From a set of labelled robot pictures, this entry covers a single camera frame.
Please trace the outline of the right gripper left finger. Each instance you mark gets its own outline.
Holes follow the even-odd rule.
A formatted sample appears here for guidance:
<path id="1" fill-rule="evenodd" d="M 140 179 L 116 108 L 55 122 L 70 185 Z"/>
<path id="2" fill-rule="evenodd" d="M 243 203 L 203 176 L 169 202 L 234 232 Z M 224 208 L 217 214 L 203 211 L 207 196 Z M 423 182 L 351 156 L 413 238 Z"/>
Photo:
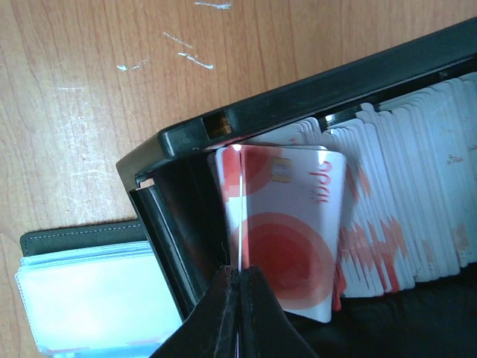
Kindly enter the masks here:
<path id="1" fill-rule="evenodd" d="M 222 266 L 180 328 L 152 357 L 234 357 L 238 330 L 239 273 Z"/>

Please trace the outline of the red white card stack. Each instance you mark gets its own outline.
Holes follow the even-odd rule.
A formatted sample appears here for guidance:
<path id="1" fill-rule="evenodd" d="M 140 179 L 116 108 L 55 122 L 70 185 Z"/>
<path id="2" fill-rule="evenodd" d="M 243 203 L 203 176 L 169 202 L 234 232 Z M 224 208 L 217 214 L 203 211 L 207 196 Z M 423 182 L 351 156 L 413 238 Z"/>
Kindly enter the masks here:
<path id="1" fill-rule="evenodd" d="M 322 131 L 305 118 L 243 145 L 346 160 L 332 311 L 476 261 L 476 74 L 373 105 Z"/>

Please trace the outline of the black leather card holder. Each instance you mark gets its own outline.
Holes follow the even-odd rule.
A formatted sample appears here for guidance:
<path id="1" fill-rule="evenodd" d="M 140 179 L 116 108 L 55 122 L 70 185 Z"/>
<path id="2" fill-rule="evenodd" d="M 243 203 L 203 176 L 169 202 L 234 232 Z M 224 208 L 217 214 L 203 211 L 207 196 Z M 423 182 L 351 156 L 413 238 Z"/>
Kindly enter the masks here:
<path id="1" fill-rule="evenodd" d="M 25 233 L 15 279 L 49 357 L 148 357 L 182 324 L 137 220 Z"/>

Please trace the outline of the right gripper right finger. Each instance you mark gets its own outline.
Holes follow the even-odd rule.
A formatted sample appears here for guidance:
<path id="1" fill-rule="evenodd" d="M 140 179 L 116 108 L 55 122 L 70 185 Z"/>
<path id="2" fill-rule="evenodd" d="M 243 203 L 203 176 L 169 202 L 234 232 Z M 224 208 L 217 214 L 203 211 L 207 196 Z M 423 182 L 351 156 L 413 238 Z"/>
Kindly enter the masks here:
<path id="1" fill-rule="evenodd" d="M 239 357 L 316 357 L 256 266 L 240 273 Z"/>

